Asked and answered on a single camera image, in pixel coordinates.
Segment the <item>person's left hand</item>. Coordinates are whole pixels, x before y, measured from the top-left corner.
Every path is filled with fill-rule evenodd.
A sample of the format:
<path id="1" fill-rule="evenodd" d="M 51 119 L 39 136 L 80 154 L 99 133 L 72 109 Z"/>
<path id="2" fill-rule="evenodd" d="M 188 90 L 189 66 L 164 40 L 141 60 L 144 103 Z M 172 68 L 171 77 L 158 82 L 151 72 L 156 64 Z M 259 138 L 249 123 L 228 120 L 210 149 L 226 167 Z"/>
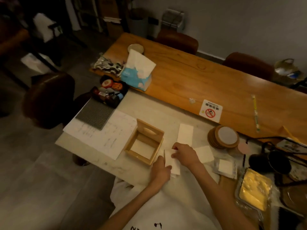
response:
<path id="1" fill-rule="evenodd" d="M 150 173 L 150 185 L 153 185 L 156 189 L 160 190 L 170 180 L 171 173 L 167 173 L 165 167 L 165 158 L 161 155 L 158 156 L 152 165 Z"/>

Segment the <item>person's right hand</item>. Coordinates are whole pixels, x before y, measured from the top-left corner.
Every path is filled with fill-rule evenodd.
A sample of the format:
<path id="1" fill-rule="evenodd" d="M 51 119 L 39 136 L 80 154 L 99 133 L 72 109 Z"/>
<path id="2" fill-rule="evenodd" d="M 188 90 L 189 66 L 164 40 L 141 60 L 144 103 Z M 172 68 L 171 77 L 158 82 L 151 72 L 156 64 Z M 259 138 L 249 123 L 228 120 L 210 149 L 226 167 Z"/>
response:
<path id="1" fill-rule="evenodd" d="M 194 165 L 201 164 L 196 151 L 189 145 L 175 142 L 172 149 L 180 153 L 180 159 L 178 161 L 188 169 L 191 169 Z"/>

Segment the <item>white paper napkin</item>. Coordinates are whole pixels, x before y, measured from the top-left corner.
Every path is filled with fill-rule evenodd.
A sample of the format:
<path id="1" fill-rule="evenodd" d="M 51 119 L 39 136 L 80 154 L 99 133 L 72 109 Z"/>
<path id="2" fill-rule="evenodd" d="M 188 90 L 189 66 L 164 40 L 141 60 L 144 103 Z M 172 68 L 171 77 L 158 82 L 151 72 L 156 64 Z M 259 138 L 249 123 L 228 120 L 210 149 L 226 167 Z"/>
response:
<path id="1" fill-rule="evenodd" d="M 172 154 L 175 154 L 177 150 L 169 149 L 164 150 L 165 166 L 172 166 L 171 177 L 177 178 L 181 174 L 180 162 L 176 158 L 172 158 Z"/>

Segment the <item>person's right forearm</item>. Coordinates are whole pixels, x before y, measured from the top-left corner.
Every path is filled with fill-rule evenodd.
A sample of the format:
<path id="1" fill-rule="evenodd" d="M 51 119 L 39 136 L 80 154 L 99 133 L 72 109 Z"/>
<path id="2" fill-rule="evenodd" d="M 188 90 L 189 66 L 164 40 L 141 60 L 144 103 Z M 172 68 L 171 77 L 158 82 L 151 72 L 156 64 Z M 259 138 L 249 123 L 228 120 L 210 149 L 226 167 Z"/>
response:
<path id="1" fill-rule="evenodd" d="M 201 162 L 192 162 L 186 167 L 196 178 L 222 230 L 257 230 Z"/>

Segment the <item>wooden napkin box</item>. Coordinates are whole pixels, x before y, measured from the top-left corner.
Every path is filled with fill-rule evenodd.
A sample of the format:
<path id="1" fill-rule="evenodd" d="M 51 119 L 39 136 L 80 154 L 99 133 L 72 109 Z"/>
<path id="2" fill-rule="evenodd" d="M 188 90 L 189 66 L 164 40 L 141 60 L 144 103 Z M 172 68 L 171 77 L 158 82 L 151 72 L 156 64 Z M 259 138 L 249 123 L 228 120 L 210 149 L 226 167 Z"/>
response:
<path id="1" fill-rule="evenodd" d="M 151 166 L 162 143 L 164 131 L 136 119 L 137 126 L 124 147 L 124 151 L 131 157 Z"/>

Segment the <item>person's white shirt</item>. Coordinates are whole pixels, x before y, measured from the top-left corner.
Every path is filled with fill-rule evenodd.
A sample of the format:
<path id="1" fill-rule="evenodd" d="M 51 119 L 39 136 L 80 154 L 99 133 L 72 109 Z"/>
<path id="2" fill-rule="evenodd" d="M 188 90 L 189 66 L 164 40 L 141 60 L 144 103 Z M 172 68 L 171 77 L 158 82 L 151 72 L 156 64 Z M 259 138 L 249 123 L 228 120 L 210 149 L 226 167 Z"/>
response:
<path id="1" fill-rule="evenodd" d="M 131 187 L 127 182 L 114 180 L 110 199 L 115 206 L 111 216 L 132 201 L 144 186 Z M 217 219 L 206 216 L 159 191 L 148 200 L 123 230 L 222 230 Z"/>

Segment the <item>pink round coaster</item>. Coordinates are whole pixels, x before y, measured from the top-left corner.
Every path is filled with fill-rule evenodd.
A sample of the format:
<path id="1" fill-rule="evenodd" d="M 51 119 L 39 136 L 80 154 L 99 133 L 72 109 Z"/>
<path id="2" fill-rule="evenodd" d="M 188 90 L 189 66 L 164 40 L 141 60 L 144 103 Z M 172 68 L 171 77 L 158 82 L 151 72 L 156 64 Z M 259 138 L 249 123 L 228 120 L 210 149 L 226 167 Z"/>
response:
<path id="1" fill-rule="evenodd" d="M 240 153 L 240 154 L 243 154 L 243 155 L 249 155 L 251 154 L 251 149 L 249 147 L 248 144 L 246 143 L 239 143 L 238 146 L 237 146 L 237 151 Z"/>

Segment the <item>clear packet of yellow napkins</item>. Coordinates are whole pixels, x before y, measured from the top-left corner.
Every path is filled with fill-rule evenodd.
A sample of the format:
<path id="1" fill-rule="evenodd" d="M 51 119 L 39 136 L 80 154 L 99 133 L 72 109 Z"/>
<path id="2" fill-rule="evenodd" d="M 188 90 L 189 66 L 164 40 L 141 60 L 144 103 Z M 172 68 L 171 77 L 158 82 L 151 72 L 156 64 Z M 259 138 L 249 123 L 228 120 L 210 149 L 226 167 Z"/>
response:
<path id="1" fill-rule="evenodd" d="M 245 168 L 235 189 L 236 205 L 258 224 L 263 224 L 271 208 L 273 182 L 270 178 Z"/>

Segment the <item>yellow green stick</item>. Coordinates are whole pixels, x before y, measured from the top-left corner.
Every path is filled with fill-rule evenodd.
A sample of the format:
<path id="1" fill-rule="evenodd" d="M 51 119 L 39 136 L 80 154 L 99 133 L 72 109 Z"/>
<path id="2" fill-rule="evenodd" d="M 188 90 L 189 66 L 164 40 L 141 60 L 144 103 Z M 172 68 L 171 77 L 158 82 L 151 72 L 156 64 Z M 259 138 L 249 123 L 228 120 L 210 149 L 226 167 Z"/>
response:
<path id="1" fill-rule="evenodd" d="M 253 107 L 254 107 L 254 119 L 255 119 L 255 126 L 256 126 L 256 131 L 260 131 L 260 126 L 259 126 L 259 120 L 258 120 L 258 109 L 257 109 L 257 104 L 256 104 L 256 97 L 255 95 L 251 95 L 252 101 L 253 101 Z"/>

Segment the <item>black desk lamp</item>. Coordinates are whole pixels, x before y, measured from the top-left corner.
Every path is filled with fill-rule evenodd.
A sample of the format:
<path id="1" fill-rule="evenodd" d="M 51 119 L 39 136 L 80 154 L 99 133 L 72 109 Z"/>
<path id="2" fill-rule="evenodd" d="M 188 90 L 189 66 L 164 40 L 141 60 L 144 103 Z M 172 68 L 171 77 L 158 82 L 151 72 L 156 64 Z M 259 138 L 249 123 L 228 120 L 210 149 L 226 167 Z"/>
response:
<path id="1" fill-rule="evenodd" d="M 262 144 L 260 154 L 252 154 L 249 157 L 249 167 L 261 174 L 274 174 L 275 185 L 279 188 L 307 185 L 307 178 L 298 181 L 292 180 L 289 183 L 283 182 L 283 176 L 286 176 L 291 180 L 290 171 L 292 166 L 290 162 L 294 162 L 307 168 L 307 159 L 301 158 L 303 155 L 289 153 L 276 147 L 278 142 L 286 138 L 291 139 L 286 136 L 267 136 L 258 138 L 247 137 L 246 144 L 251 140 L 269 140 Z"/>

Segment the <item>round red white lid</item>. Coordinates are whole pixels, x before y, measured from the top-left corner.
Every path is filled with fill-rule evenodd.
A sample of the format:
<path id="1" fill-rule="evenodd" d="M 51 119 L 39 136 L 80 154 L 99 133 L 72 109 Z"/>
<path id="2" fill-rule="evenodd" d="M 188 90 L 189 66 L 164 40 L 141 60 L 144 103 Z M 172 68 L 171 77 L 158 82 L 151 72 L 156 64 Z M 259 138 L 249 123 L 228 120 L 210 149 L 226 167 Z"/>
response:
<path id="1" fill-rule="evenodd" d="M 101 79 L 100 84 L 102 88 L 105 88 L 105 89 L 111 88 L 114 84 L 114 80 L 111 78 L 104 79 L 104 80 Z"/>

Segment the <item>brown leather chair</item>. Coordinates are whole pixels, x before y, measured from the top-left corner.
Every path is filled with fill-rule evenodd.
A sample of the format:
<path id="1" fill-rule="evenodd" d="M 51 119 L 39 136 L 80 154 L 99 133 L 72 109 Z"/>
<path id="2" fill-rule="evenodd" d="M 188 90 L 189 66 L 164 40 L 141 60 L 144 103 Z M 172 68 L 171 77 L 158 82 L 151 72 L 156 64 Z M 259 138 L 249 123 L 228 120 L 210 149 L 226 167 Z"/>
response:
<path id="1" fill-rule="evenodd" d="M 222 65 L 267 81 L 272 80 L 275 72 L 272 65 L 240 52 L 229 54 Z"/>
<path id="2" fill-rule="evenodd" d="M 193 55 L 196 55 L 199 46 L 196 39 L 164 28 L 158 33 L 155 42 Z"/>
<path id="3" fill-rule="evenodd" d="M 37 127 L 52 129 L 67 117 L 74 92 L 75 80 L 65 72 L 33 76 L 22 101 L 23 115 Z"/>

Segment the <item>round pale coaster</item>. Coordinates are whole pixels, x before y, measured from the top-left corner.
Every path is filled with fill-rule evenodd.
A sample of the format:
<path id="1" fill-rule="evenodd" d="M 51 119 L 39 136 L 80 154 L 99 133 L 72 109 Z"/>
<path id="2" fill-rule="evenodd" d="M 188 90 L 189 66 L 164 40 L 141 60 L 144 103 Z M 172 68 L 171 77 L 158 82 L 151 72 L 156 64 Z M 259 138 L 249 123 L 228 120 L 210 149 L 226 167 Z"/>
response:
<path id="1" fill-rule="evenodd" d="M 130 52 L 130 50 L 135 50 L 137 51 L 138 53 L 144 55 L 144 47 L 138 43 L 135 43 L 135 44 L 131 44 L 128 46 L 127 50 L 128 50 L 128 53 Z"/>

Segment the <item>grey waste bin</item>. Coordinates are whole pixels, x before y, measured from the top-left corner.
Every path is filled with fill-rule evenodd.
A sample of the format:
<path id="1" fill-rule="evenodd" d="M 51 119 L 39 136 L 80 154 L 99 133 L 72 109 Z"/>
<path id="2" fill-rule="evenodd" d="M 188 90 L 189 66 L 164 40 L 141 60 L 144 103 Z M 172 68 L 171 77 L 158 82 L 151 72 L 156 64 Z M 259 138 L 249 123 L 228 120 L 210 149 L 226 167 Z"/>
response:
<path id="1" fill-rule="evenodd" d="M 133 35 L 147 38 L 148 12 L 142 8 L 132 8 L 127 19 L 129 31 Z"/>

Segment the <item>white cloth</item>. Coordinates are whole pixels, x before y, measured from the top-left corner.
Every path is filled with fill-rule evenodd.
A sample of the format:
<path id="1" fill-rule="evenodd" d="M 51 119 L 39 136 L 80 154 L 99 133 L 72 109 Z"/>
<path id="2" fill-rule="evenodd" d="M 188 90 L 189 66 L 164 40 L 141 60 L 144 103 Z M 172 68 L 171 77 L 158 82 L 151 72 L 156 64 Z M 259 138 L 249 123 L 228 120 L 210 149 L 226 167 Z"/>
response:
<path id="1" fill-rule="evenodd" d="M 33 18 L 33 22 L 44 43 L 51 41 L 54 37 L 58 37 L 62 33 L 57 22 L 42 13 L 37 13 Z"/>

